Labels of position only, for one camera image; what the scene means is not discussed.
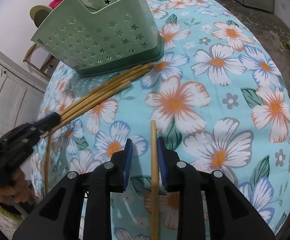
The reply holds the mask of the left hand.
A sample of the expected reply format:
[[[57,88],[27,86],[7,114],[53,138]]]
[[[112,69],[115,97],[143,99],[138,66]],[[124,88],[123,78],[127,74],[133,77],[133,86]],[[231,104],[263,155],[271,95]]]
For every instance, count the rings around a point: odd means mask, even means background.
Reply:
[[[32,192],[25,180],[25,174],[20,168],[14,172],[12,180],[14,181],[13,186],[5,185],[0,187],[0,203],[13,205],[14,203],[29,200]]]

